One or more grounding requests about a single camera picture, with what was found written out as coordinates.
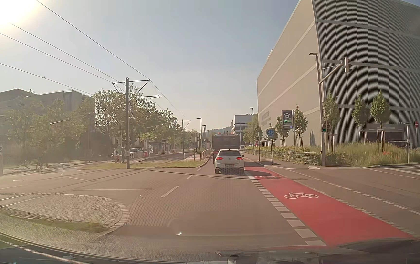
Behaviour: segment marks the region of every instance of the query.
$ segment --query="truck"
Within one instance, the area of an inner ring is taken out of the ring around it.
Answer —
[[[239,149],[241,147],[241,136],[228,133],[213,135],[211,147],[213,149],[213,164],[215,164],[215,159],[220,149]]]

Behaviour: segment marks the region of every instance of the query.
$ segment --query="blue bicycle sign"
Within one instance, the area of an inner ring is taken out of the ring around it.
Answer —
[[[275,131],[273,129],[268,129],[267,130],[267,136],[273,137],[273,135],[275,135]]]

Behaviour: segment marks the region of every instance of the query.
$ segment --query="hill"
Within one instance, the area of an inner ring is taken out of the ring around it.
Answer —
[[[229,125],[229,126],[227,126],[227,127],[224,127],[224,128],[216,128],[216,129],[210,129],[210,130],[208,130],[208,132],[209,133],[215,133],[215,134],[218,134],[218,133],[224,133],[224,132],[228,132],[228,133],[231,133],[231,126]]]

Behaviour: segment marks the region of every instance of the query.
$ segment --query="parking guidance sign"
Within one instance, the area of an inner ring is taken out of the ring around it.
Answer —
[[[282,110],[283,129],[293,129],[293,110]]]

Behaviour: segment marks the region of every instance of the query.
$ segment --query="bicycle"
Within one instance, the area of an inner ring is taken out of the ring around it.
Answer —
[[[37,170],[42,170],[44,168],[44,164],[42,163],[42,160],[39,159],[39,161],[36,164],[36,169]]]
[[[286,199],[298,199],[298,197],[319,198],[318,195],[311,195],[305,193],[289,193],[288,195],[285,195]]]

